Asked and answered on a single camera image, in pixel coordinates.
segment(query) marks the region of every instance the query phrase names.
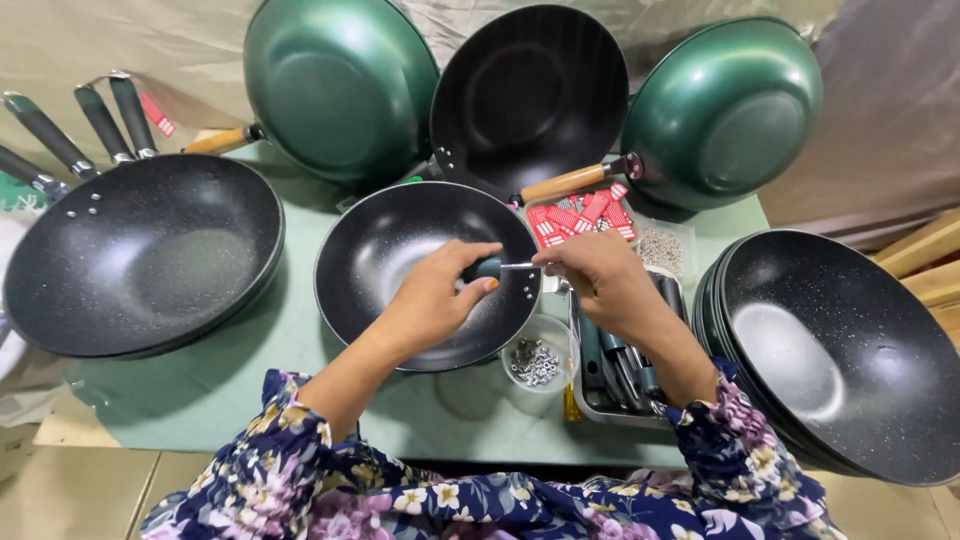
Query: right hand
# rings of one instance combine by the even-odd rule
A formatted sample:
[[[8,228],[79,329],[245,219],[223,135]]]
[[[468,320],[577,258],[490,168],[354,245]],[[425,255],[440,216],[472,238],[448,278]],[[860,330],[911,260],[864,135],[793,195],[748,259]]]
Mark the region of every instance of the right hand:
[[[587,317],[599,327],[642,346],[664,322],[680,319],[666,304],[643,260],[614,229],[572,236],[533,257],[552,262],[548,275],[562,275],[577,293]]]

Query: wooden wok handle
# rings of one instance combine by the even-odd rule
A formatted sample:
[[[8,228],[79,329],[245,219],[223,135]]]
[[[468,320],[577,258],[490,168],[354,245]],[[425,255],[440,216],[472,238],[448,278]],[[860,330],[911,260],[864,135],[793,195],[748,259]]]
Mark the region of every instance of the wooden wok handle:
[[[562,195],[571,191],[576,191],[581,187],[590,184],[596,184],[606,178],[603,163],[584,167],[580,170],[566,173],[550,180],[544,180],[539,184],[533,184],[520,190],[520,199],[523,204],[530,201]]]
[[[190,143],[183,147],[183,152],[187,154],[215,154],[220,155],[230,150],[236,150],[241,146],[250,144],[246,131],[248,128],[237,128],[221,134],[207,137],[203,140]]]

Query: floor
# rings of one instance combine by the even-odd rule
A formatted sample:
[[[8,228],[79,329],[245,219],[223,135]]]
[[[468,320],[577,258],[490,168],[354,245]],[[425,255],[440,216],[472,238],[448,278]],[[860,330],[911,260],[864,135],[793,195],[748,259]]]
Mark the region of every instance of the floor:
[[[189,485],[209,454],[119,449],[26,449],[20,472],[0,482],[6,540],[139,538],[145,509]],[[830,514],[851,539],[960,540],[960,500],[946,487],[914,489],[830,474]]]

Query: floral dress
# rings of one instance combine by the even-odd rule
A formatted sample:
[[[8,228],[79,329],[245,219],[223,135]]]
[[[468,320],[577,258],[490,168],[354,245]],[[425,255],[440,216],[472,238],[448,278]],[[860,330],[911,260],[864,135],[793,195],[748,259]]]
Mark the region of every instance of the floral dress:
[[[263,413],[187,491],[154,507],[143,538],[845,538],[823,488],[724,376],[716,404],[668,411],[687,473],[574,485],[521,473],[443,479],[363,442],[334,445],[324,418],[297,402],[308,380],[268,372]]]

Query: hand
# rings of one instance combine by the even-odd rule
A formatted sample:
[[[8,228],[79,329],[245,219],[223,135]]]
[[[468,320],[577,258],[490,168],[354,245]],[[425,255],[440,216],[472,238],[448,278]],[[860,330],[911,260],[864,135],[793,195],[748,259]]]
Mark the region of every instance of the hand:
[[[457,294],[457,278],[477,259],[501,249],[500,243],[446,242],[414,266],[383,314],[364,334],[373,332],[389,338],[404,359],[439,345],[464,324],[478,302],[499,286],[494,278],[480,278]]]
[[[643,349],[664,318],[681,322],[654,286],[643,260],[623,236],[610,229],[573,236],[533,257],[552,262],[548,274],[562,275],[577,293],[584,313],[605,331]]]

